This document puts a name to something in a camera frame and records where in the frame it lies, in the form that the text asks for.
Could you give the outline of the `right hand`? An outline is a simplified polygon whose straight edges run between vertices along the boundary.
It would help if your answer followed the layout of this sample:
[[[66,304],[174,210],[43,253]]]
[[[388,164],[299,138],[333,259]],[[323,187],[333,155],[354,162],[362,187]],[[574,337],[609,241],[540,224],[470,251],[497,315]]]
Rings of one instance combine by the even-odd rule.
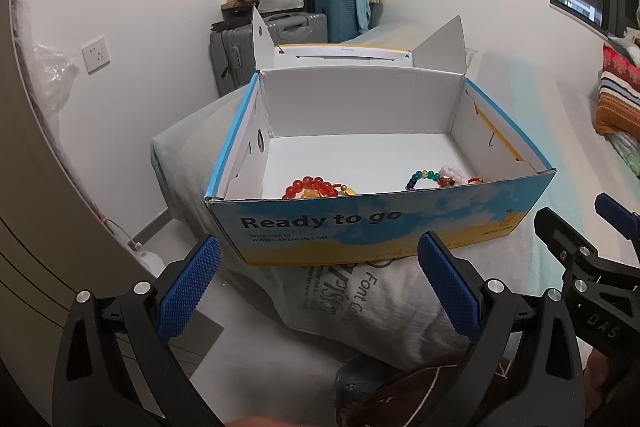
[[[593,349],[584,372],[586,426],[639,427],[639,359]]]

